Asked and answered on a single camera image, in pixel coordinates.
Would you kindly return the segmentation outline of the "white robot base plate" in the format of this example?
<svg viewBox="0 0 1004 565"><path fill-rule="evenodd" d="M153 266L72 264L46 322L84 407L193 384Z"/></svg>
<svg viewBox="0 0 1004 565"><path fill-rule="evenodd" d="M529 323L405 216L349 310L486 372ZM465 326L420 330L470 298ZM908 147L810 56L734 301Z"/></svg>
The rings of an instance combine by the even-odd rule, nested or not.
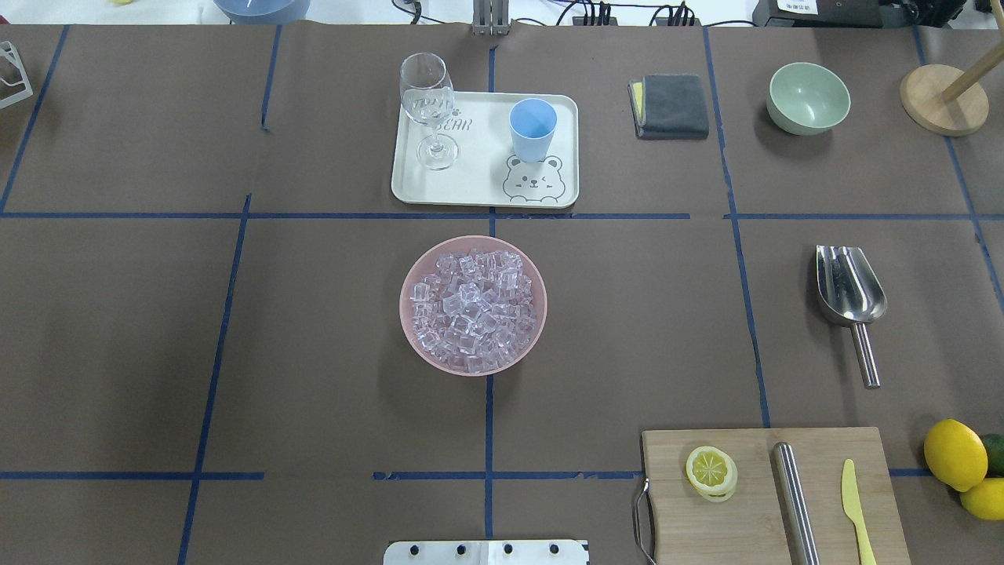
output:
<svg viewBox="0 0 1004 565"><path fill-rule="evenodd" d="M452 540L398 541L384 551L384 564L589 564L587 541Z"/></svg>

